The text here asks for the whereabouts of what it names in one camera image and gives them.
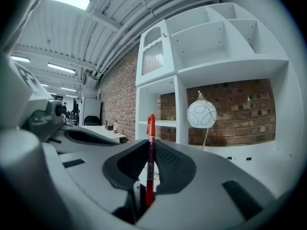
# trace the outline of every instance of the lamp shade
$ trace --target lamp shade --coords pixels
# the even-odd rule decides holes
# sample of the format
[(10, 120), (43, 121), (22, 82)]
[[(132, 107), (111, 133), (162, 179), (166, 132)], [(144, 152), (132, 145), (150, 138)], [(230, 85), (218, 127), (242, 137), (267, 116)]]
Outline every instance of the lamp shade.
[(188, 121), (195, 128), (210, 128), (216, 121), (216, 109), (200, 93), (197, 101), (188, 108)]

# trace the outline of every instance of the desk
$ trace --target desk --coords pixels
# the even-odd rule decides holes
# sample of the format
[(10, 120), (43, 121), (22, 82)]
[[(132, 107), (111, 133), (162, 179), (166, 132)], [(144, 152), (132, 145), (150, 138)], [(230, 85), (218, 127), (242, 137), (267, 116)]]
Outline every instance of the desk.
[(83, 125), (81, 127), (89, 129), (99, 135), (108, 137), (114, 141), (117, 141), (118, 143), (119, 143), (120, 138), (126, 137), (125, 135), (120, 134), (120, 133), (114, 134), (113, 130), (106, 130), (104, 125), (102, 126)]

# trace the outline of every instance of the white shelf unit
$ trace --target white shelf unit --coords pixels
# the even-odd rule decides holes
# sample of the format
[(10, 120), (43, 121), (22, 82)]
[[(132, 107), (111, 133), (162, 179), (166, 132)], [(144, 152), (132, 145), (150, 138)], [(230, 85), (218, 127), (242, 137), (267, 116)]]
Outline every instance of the white shelf unit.
[[(145, 37), (154, 28), (161, 36)], [(144, 52), (162, 42), (163, 61), (142, 75)], [(295, 160), (301, 153), (304, 116), (300, 85), (288, 56), (274, 35), (248, 11), (234, 3), (196, 8), (160, 21), (141, 37), (136, 86), (136, 139), (147, 138), (147, 118), (157, 114), (157, 96), (175, 92), (176, 143), (188, 144), (187, 88), (251, 79), (270, 79), (276, 109), (275, 141), (206, 151), (240, 158), (233, 161), (279, 196), (296, 182)], [(244, 160), (246, 155), (252, 162)]]

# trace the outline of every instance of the red brick wall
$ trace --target red brick wall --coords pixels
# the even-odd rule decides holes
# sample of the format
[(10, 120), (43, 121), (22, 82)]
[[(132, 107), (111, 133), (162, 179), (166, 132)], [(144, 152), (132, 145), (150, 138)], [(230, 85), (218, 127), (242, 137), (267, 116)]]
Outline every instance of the red brick wall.
[[(207, 146), (233, 146), (274, 140), (275, 103), (269, 80), (248, 80), (207, 85), (187, 90), (191, 105), (198, 90), (217, 110), (217, 121), (209, 129)], [(158, 98), (157, 119), (175, 120), (175, 94)], [(206, 130), (189, 128), (189, 144), (202, 145)], [(158, 128), (161, 139), (176, 141), (175, 128)]]
[(128, 139), (135, 137), (136, 67), (139, 45), (136, 45), (102, 80), (99, 89), (103, 103), (102, 122), (118, 121), (118, 131)]

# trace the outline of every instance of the white pipe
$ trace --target white pipe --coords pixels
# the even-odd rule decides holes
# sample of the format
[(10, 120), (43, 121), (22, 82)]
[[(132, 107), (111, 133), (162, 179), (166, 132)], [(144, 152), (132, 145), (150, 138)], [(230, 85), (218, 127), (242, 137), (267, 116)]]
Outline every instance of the white pipe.
[(115, 45), (115, 43), (121, 38), (122, 34), (135, 23), (135, 21), (138, 21), (138, 19), (145, 13), (148, 13), (148, 8), (154, 7), (158, 5), (159, 3), (162, 3), (164, 0), (152, 0), (150, 1), (146, 7), (143, 6), (141, 9), (139, 9), (135, 14), (131, 16), (129, 20), (117, 31), (116, 35), (113, 37), (112, 41), (107, 45), (107, 48), (104, 50), (102, 56), (100, 57), (97, 67), (95, 68), (96, 71), (98, 71), (99, 66), (104, 61), (106, 55), (109, 53), (111, 48)]
[[(183, 7), (180, 7), (174, 11), (171, 11), (170, 13), (162, 16), (162, 17), (159, 17), (156, 21), (154, 21), (153, 23), (151, 23), (149, 26), (147, 26), (146, 28), (144, 28), (142, 31), (140, 31), (137, 35), (135, 35), (128, 43), (126, 43), (123, 48), (117, 52), (117, 54), (111, 59), (110, 62), (108, 62), (107, 66), (103, 69), (102, 72), (99, 72), (98, 75), (97, 75), (97, 78), (99, 78), (105, 71), (106, 71), (106, 68), (108, 68), (108, 71), (110, 71), (113, 66), (116, 64), (116, 61), (114, 61), (114, 59), (116, 59), (121, 53), (122, 51), (128, 46), (130, 45), (132, 42), (134, 42), (143, 32), (145, 32), (146, 30), (148, 30), (150, 27), (152, 27), (153, 25), (157, 24), (159, 21), (163, 20), (164, 18), (167, 18), (173, 14), (176, 14), (177, 12), (179, 12), (180, 10), (184, 10), (186, 8), (190, 8), (190, 7), (193, 7), (195, 5), (199, 5), (199, 4), (204, 4), (204, 3), (207, 3), (207, 2), (210, 2), (210, 1), (215, 1), (215, 0), (201, 0), (201, 1), (197, 1), (197, 2), (194, 2), (194, 3), (190, 3), (190, 4), (187, 4)], [(132, 46), (129, 47), (128, 51), (133, 48), (134, 46), (136, 45), (136, 43), (132, 44)]]
[(154, 18), (154, 15), (153, 14), (160, 14), (162, 13), (163, 11), (167, 10), (167, 9), (170, 9), (172, 8), (173, 6), (176, 6), (178, 5), (179, 3), (183, 2), (183, 1), (187, 1), (187, 0), (173, 0), (173, 1), (170, 1), (169, 3), (163, 5), (162, 7), (156, 9), (153, 11), (153, 13), (150, 13), (148, 14), (145, 18), (143, 18), (141, 21), (139, 21), (136, 25), (134, 25), (134, 27), (129, 31), (128, 34), (126, 34), (122, 39), (121, 41), (119, 42), (119, 46), (114, 48), (109, 54), (108, 54), (108, 57), (105, 59), (105, 62), (104, 64), (102, 65), (101, 69), (99, 72), (102, 72), (103, 69), (105, 68), (106, 64), (109, 62), (109, 60), (114, 56), (114, 54), (116, 53), (116, 51), (118, 50), (118, 48), (123, 45), (127, 39), (133, 35), (135, 32), (139, 31), (140, 28), (147, 22), (149, 21), (150, 19)]

